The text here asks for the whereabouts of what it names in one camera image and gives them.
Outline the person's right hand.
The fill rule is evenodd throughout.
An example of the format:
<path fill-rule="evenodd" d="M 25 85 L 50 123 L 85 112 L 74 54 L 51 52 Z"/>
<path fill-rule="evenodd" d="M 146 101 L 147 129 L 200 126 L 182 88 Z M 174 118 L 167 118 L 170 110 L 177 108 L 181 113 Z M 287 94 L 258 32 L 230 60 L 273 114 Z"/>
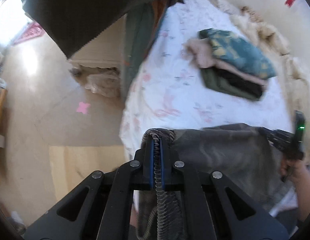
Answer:
<path fill-rule="evenodd" d="M 310 172 L 303 160 L 282 158 L 281 176 L 287 177 L 295 186 L 299 207 L 299 221 L 304 222 L 310 215 Z"/>

